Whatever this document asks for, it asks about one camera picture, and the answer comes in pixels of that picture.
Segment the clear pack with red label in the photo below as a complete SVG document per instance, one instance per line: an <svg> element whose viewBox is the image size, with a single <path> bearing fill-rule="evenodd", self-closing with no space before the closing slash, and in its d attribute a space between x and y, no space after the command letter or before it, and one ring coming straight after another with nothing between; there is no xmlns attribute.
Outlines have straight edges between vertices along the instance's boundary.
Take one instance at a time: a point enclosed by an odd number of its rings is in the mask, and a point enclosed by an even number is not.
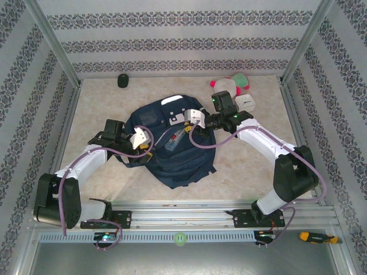
<svg viewBox="0 0 367 275"><path fill-rule="evenodd" d="M176 131L173 136L167 141L164 145L164 148L168 151L173 151L181 139L185 136L186 131L184 129L180 129Z"/></svg>

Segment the navy blue backpack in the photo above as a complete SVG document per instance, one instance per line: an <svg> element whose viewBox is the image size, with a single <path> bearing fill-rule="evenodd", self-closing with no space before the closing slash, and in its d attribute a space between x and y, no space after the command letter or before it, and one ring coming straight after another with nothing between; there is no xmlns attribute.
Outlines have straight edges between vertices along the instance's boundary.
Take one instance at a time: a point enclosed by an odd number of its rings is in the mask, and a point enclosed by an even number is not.
<svg viewBox="0 0 367 275"><path fill-rule="evenodd" d="M174 95L138 108L125 125L128 135L133 134L138 125L145 126L152 132L153 157L144 166L171 189L186 187L216 172L213 166L216 150L194 146L187 132L173 151L164 148L176 131L185 129L184 112L187 109L202 110L203 106L194 97Z"/></svg>

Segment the white pink green plush toy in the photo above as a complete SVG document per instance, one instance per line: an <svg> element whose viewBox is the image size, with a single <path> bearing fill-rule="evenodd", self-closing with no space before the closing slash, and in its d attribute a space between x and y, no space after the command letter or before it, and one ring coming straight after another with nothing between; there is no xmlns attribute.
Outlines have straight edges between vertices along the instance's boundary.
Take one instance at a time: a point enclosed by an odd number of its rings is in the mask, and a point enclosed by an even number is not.
<svg viewBox="0 0 367 275"><path fill-rule="evenodd" d="M231 97L240 96L242 90L250 88L248 77L243 73L236 73L232 77L223 77L211 81L209 85L214 89L214 93L227 91Z"/></svg>

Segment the aluminium mounting rail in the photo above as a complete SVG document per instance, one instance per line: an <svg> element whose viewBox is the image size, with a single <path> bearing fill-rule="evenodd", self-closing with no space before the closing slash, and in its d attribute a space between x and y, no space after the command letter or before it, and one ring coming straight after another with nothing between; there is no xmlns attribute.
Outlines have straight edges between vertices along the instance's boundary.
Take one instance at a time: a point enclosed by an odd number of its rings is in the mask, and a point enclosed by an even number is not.
<svg viewBox="0 0 367 275"><path fill-rule="evenodd" d="M251 209L244 200L113 201L114 211L131 211L131 230L234 229L226 211ZM329 229L340 222L333 206L314 202L292 203L281 209L290 229Z"/></svg>

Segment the white alarm clock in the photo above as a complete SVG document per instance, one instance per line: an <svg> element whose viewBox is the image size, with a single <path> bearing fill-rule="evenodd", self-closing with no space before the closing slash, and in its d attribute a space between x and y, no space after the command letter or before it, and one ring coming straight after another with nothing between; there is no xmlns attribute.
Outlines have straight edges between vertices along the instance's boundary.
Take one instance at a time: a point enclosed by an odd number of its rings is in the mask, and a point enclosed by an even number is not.
<svg viewBox="0 0 367 275"><path fill-rule="evenodd" d="M235 103L239 112L252 112L255 109L256 103L251 95L244 94L235 97Z"/></svg>

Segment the aluminium frame post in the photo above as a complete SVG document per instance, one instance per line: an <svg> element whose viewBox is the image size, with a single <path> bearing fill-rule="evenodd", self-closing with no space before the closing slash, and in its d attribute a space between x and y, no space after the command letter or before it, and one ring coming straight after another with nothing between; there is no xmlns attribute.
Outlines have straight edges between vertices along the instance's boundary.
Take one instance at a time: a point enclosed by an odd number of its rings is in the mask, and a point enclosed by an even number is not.
<svg viewBox="0 0 367 275"><path fill-rule="evenodd" d="M302 38L300 39L298 46L296 47L292 57L290 58L284 73L279 78L280 83L285 85L289 79L291 78L292 74L296 70L297 65L299 64L302 56L304 55L305 51L307 50L309 44L311 43L312 39L314 38L315 34L318 31L322 21L326 17L330 7L335 2L335 0L321 0L319 6L317 7L310 23L308 24Z"/></svg>
<svg viewBox="0 0 367 275"><path fill-rule="evenodd" d="M48 21L47 16L42 11L38 0L24 0L24 3L29 13L32 15L33 19L38 25L39 29L41 30L48 45L53 50L68 78L71 80L74 86L79 86L81 80L78 78L77 73L72 66L72 63L70 62L63 46L58 40L51 24Z"/></svg>

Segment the yellow black screwdriver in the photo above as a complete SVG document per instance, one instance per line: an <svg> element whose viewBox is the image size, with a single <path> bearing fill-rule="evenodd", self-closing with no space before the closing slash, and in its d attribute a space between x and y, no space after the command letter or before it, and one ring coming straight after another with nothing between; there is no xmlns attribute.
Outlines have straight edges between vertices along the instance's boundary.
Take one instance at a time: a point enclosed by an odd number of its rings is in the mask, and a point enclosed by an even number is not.
<svg viewBox="0 0 367 275"><path fill-rule="evenodd" d="M302 241L319 244L319 243L330 243L330 244L342 244L343 240L338 238L337 236L327 235L322 233L311 233L307 231L303 231L300 233L299 238Z"/></svg>

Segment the aluminium side rail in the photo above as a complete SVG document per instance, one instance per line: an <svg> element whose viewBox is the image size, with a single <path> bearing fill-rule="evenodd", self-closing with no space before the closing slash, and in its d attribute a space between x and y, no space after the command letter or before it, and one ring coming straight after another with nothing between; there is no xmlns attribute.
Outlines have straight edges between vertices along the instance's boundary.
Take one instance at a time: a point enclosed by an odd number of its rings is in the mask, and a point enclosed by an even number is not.
<svg viewBox="0 0 367 275"><path fill-rule="evenodd" d="M306 145L307 140L304 137L304 134L303 134L303 131L302 131L302 125L299 122L299 117L297 115L297 111L296 111L295 105L293 103L291 94L288 90L288 87L286 85L284 86L282 83L280 83L279 88L280 88L280 92L282 94L282 98L283 98L284 105L285 105L285 108L286 108L286 111L287 111L287 114L288 114L288 118L289 118L289 121L290 121L290 124L291 124L291 128L292 128L292 131L293 131L293 134L294 134L296 144L298 146ZM313 196L312 199L321 196L322 191L323 191L323 187L319 183L319 185L317 187L315 187L313 189L313 191L311 191L311 194ZM317 203L320 206L326 206L326 202L325 202L324 198L320 198L317 201Z"/></svg>
<svg viewBox="0 0 367 275"><path fill-rule="evenodd" d="M79 96L79 88L77 85L73 87L67 81L60 80L50 107L46 113L46 118L41 128L38 143L35 148L33 163L34 172L34 206L44 207L48 201L48 191L52 188L39 183L43 175L53 175L60 167L64 156L65 146L71 126L75 108L74 103Z"/></svg>

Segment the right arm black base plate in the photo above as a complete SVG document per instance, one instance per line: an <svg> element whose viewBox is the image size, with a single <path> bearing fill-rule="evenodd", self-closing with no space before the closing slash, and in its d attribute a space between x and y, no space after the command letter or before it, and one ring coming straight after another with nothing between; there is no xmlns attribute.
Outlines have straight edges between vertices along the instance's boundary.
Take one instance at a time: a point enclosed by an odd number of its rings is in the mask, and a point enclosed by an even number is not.
<svg viewBox="0 0 367 275"><path fill-rule="evenodd" d="M226 211L233 220L235 228L257 228L257 227L285 227L284 215L281 210L276 210L269 215L260 213L254 216L250 209L237 209Z"/></svg>

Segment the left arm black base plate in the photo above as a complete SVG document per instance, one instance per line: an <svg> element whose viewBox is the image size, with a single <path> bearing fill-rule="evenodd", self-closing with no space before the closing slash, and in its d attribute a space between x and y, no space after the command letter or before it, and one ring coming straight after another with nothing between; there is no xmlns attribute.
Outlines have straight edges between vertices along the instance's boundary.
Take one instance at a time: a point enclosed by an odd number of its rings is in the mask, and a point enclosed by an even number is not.
<svg viewBox="0 0 367 275"><path fill-rule="evenodd" d="M106 214L102 220L103 222L81 222L81 229L117 229L116 225L107 223L107 221L115 222L120 224L122 229L129 229L131 226L131 211L111 211L109 214Z"/></svg>

